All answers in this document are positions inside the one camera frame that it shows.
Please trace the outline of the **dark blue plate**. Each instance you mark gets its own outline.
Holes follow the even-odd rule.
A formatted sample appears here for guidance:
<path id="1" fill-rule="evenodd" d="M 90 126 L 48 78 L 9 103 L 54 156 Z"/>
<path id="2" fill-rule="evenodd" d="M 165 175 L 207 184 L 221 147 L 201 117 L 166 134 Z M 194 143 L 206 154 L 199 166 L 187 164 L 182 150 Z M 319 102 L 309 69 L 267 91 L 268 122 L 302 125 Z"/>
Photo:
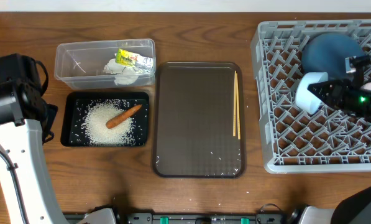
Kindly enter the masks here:
<path id="1" fill-rule="evenodd" d="M 330 79 L 353 79 L 346 73 L 348 57 L 365 55 L 361 46 L 351 37 L 339 33 L 324 33 L 313 38 L 304 47 L 301 65 L 305 73 L 326 72 Z"/>

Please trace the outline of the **light blue bowl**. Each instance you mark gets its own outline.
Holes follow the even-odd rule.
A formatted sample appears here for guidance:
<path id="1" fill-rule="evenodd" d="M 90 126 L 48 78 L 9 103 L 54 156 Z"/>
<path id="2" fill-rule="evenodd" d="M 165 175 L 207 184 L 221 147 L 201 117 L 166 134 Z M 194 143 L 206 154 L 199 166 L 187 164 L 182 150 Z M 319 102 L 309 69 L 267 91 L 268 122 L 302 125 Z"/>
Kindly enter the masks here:
<path id="1" fill-rule="evenodd" d="M 298 84 L 295 94 L 295 104 L 300 109 L 309 114 L 315 114 L 319 109 L 321 100 L 312 94 L 308 87 L 310 84 L 328 81 L 326 72 L 309 72 L 306 73 Z"/>

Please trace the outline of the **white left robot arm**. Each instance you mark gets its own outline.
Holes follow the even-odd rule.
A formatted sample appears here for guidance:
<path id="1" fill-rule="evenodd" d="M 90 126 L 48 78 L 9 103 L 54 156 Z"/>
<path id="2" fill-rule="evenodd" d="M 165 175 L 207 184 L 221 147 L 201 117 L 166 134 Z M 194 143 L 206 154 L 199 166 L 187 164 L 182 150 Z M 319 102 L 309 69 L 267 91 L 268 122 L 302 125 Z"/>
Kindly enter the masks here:
<path id="1" fill-rule="evenodd" d="M 55 196 L 43 144 L 58 108 L 30 82 L 0 83 L 0 184 L 11 223 L 69 223 Z"/>

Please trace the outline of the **white napkin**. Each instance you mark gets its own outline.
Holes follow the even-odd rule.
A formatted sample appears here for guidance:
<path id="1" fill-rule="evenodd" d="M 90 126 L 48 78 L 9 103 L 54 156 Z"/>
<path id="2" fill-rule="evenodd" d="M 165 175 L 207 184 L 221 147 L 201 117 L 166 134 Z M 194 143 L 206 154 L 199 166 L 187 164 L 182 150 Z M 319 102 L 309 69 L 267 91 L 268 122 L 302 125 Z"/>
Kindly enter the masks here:
<path id="1" fill-rule="evenodd" d="M 103 72 L 114 75 L 114 83 L 116 85 L 131 85 L 139 77 L 139 71 L 134 67 L 128 67 L 120 63 L 116 63 L 116 60 L 110 59 L 110 61 L 104 66 Z"/>

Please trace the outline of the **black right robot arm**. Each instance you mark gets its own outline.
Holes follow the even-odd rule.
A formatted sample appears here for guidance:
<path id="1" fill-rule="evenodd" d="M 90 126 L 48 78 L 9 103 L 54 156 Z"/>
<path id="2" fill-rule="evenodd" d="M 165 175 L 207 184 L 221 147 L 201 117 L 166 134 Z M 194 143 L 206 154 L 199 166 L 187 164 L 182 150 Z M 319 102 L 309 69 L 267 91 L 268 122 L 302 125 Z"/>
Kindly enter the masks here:
<path id="1" fill-rule="evenodd" d="M 331 108 L 371 121 L 371 82 L 330 80 L 308 83 L 308 91 Z M 371 186 L 344 199 L 335 209 L 307 206 L 297 223 L 371 223 Z"/>

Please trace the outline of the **orange carrot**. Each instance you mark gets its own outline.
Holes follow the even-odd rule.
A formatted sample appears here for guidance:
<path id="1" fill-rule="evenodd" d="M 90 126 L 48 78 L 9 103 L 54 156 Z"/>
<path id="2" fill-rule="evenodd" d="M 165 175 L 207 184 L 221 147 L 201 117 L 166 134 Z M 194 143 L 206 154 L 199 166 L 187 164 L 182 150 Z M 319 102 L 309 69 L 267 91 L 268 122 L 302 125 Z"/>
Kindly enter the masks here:
<path id="1" fill-rule="evenodd" d="M 116 126 L 123 123 L 126 119 L 130 118 L 132 115 L 136 114 L 138 110 L 140 110 L 142 105 L 135 105 L 132 108 L 126 110 L 125 112 L 111 118 L 109 121 L 106 122 L 106 127 L 108 129 L 115 128 Z"/>

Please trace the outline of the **yellow green snack wrapper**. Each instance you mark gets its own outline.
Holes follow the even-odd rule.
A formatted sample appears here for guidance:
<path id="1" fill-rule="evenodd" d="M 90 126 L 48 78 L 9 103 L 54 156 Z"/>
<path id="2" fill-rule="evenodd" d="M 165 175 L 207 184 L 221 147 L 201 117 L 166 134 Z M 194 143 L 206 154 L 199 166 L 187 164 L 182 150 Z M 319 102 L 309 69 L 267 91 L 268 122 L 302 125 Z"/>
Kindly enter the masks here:
<path id="1" fill-rule="evenodd" d="M 124 49 L 118 49 L 115 62 L 127 67 L 137 68 L 146 72 L 153 70 L 153 58 L 144 57 L 140 54 Z"/>

